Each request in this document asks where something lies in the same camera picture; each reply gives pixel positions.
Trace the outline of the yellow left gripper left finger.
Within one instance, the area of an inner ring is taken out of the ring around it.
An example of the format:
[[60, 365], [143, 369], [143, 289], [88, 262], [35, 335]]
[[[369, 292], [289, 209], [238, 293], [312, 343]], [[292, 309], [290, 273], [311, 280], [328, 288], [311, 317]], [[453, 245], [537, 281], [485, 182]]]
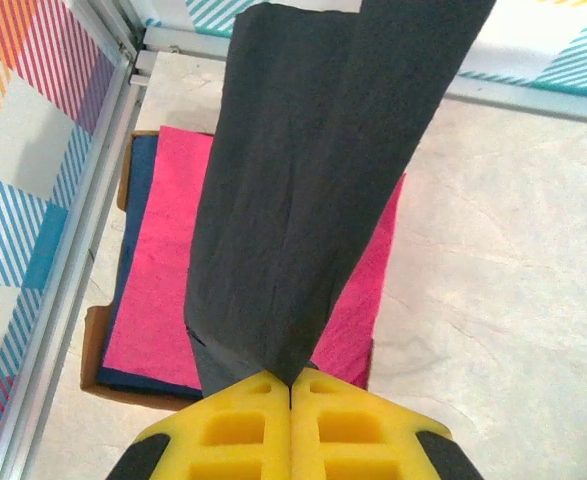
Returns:
[[263, 372], [144, 429], [106, 480], [290, 480], [290, 390]]

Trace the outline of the aluminium side frame rail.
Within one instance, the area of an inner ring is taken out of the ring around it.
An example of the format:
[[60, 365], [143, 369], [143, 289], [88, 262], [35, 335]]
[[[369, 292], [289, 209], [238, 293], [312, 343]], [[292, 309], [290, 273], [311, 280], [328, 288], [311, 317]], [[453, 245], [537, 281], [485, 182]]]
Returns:
[[111, 186], [131, 63], [95, 58], [76, 117], [21, 78], [0, 109], [0, 480], [18, 478], [57, 365], [61, 308]]

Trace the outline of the dark blue paper napkin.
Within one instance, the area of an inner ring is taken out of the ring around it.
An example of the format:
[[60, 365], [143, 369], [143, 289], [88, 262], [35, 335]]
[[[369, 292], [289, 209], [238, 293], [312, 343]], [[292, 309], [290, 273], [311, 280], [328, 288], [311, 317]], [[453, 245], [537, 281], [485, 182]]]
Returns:
[[[147, 205], [153, 180], [155, 157], [158, 148], [157, 131], [135, 131], [125, 151], [122, 176], [118, 190], [118, 207], [126, 214], [124, 237], [120, 250], [114, 298], [107, 316], [105, 344], [108, 344], [121, 304], [124, 287], [131, 270], [142, 218]], [[97, 369], [99, 385], [123, 393], [150, 396], [171, 396], [183, 400], [197, 401], [202, 398], [197, 387], [180, 386], [137, 374], [122, 372], [103, 365]]]

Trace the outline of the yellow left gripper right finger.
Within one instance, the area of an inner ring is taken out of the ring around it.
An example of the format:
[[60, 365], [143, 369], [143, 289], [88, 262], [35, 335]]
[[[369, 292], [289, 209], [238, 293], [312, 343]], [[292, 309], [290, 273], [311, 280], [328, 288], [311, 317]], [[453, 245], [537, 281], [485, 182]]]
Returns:
[[291, 480], [479, 480], [445, 425], [324, 372], [291, 402]]

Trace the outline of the aluminium frame post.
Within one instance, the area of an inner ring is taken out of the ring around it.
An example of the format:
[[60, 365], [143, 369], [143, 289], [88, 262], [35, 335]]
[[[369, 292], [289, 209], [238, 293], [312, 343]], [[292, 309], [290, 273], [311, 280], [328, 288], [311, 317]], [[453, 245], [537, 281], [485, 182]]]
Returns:
[[140, 50], [145, 27], [130, 0], [88, 0], [91, 10], [129, 60]]

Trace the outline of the black paper napkin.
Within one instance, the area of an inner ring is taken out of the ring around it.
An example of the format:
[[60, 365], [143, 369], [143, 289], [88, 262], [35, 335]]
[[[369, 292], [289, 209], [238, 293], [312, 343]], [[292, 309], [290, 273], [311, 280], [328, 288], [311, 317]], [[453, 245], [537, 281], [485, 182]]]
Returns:
[[495, 2], [237, 16], [186, 284], [204, 395], [308, 364]]

